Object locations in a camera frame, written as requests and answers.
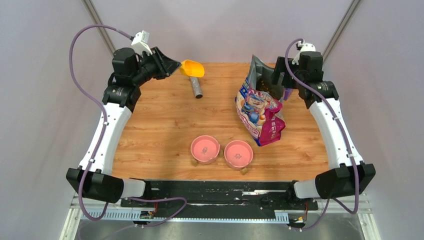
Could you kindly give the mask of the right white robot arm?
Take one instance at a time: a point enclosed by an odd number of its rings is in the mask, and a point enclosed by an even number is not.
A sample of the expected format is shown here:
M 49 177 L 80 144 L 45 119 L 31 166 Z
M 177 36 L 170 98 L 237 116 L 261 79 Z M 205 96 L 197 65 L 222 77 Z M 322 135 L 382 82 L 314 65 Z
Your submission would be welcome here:
M 272 84 L 297 89 L 316 121 L 328 158 L 329 169 L 311 180 L 293 182 L 285 195 L 286 204 L 298 209 L 306 199 L 335 199 L 362 194 L 376 175 L 356 149 L 342 117 L 339 94 L 333 82 L 323 79 L 323 56 L 317 51 L 300 53 L 299 63 L 278 57 Z

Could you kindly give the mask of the yellow plastic scoop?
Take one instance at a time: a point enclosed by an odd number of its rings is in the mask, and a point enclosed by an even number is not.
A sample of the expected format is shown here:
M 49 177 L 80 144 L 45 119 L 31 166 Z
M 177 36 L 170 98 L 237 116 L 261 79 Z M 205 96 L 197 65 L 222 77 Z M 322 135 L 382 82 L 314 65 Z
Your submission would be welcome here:
M 184 76 L 202 78 L 205 75 L 204 66 L 193 60 L 183 60 L 179 68 L 180 72 Z

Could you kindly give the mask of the pink blue pet food bag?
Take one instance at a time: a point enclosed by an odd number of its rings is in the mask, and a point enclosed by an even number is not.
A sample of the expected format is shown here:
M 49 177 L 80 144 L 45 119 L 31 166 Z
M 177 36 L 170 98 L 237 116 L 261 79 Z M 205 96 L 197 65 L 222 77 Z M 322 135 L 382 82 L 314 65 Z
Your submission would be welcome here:
M 249 72 L 234 98 L 241 122 L 259 147 L 281 139 L 285 88 L 272 84 L 274 68 L 253 55 Z

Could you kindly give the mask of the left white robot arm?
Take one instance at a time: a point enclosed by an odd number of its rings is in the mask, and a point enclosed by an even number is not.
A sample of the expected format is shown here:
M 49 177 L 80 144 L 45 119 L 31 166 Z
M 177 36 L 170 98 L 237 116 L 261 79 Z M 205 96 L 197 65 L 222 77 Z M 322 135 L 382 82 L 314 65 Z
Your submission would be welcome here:
M 78 167 L 68 169 L 66 180 L 83 198 L 116 203 L 133 197 L 146 207 L 152 203 L 153 193 L 144 180 L 112 176 L 115 152 L 141 96 L 141 85 L 170 77 L 182 64 L 158 47 L 153 47 L 151 54 L 139 54 L 129 47 L 118 49 L 111 64 L 113 72 L 100 102 L 101 114 L 92 142 Z

